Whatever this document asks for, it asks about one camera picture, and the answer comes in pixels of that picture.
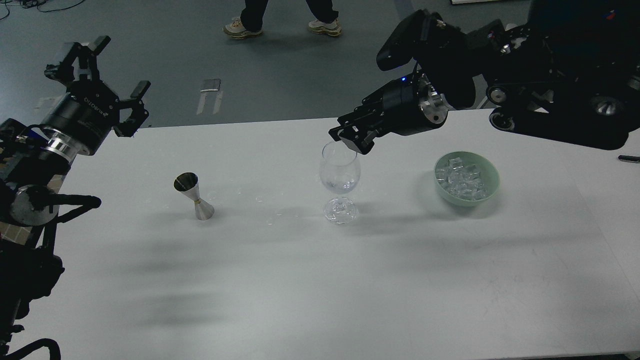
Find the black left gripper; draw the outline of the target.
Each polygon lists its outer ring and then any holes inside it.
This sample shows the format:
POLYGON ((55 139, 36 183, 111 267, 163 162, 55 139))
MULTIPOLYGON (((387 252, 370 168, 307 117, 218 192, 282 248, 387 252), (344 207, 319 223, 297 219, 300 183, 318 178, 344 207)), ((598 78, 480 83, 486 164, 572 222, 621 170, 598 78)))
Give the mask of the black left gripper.
POLYGON ((117 137, 132 138, 149 117, 143 102, 151 87, 149 80, 140 80, 129 98, 120 100, 101 79, 98 55, 110 41, 110 36, 103 35, 88 44, 66 42, 44 70, 48 79, 64 85, 67 92, 42 121, 43 131, 48 136, 62 133, 79 142, 81 155, 94 155, 112 128, 117 137), (119 120, 122 110, 131 110, 124 121, 119 120))

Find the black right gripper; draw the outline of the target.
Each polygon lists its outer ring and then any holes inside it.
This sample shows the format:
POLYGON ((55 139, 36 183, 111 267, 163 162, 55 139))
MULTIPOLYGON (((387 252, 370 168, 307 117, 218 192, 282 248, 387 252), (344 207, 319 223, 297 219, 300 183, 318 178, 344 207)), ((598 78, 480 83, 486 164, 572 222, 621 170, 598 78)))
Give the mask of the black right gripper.
POLYGON ((368 155, 374 139, 395 133, 410 136, 439 129, 447 120, 449 103, 423 72, 391 80, 366 96, 352 112, 339 116, 328 131, 336 142, 368 155))

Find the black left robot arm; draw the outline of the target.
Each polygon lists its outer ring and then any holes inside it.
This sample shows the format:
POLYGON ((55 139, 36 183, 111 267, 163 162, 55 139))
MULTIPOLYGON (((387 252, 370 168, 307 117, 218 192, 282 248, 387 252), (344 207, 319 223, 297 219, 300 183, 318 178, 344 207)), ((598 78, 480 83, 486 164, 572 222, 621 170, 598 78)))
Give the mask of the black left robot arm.
POLYGON ((140 81, 129 98, 121 99, 101 79, 98 55, 110 43, 107 35, 82 44, 67 42, 44 71, 66 92, 41 123, 23 125, 8 118, 1 124, 1 223, 30 228, 25 243, 1 237, 1 358, 23 360, 39 349, 51 360, 60 346, 41 338, 11 352, 14 334, 24 330, 30 302, 50 296, 64 267, 55 255, 59 224, 101 206, 85 194, 61 194, 51 186, 70 171, 78 155, 92 156, 110 132, 132 137, 147 120, 143 96, 151 83, 140 81))

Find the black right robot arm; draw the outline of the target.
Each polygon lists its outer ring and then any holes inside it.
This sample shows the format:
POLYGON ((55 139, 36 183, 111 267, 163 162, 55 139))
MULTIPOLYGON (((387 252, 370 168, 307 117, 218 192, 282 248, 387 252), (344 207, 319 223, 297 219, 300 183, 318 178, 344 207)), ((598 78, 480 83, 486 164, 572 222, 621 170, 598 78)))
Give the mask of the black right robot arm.
POLYGON ((499 20, 470 32, 427 9, 398 23, 375 59, 414 69, 366 96, 329 130, 362 155, 376 138, 439 129, 470 109, 486 82, 501 132, 619 150, 639 129, 639 2, 533 0, 526 23, 499 20))

